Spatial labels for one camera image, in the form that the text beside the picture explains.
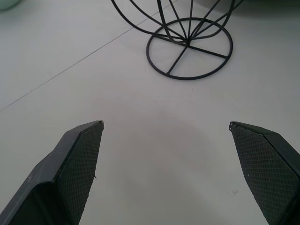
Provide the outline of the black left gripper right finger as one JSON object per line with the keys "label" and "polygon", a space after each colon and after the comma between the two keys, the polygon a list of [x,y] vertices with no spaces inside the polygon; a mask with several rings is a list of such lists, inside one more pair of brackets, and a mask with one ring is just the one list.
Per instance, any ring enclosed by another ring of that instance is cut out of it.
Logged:
{"label": "black left gripper right finger", "polygon": [[269,225],[300,225],[300,154],[279,134],[229,125],[245,181]]}

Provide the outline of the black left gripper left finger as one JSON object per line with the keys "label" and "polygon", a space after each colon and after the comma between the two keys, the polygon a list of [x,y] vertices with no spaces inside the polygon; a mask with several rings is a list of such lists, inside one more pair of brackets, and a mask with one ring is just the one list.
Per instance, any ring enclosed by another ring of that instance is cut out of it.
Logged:
{"label": "black left gripper left finger", "polygon": [[67,131],[0,214],[0,225],[79,225],[95,176],[104,123]]}

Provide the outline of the pale green round object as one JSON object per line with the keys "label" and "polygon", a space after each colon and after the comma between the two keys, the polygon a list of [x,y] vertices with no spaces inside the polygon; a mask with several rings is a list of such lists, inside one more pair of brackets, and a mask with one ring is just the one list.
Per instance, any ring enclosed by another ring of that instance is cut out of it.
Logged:
{"label": "pale green round object", "polygon": [[19,2],[20,0],[0,0],[0,11],[14,7]]}

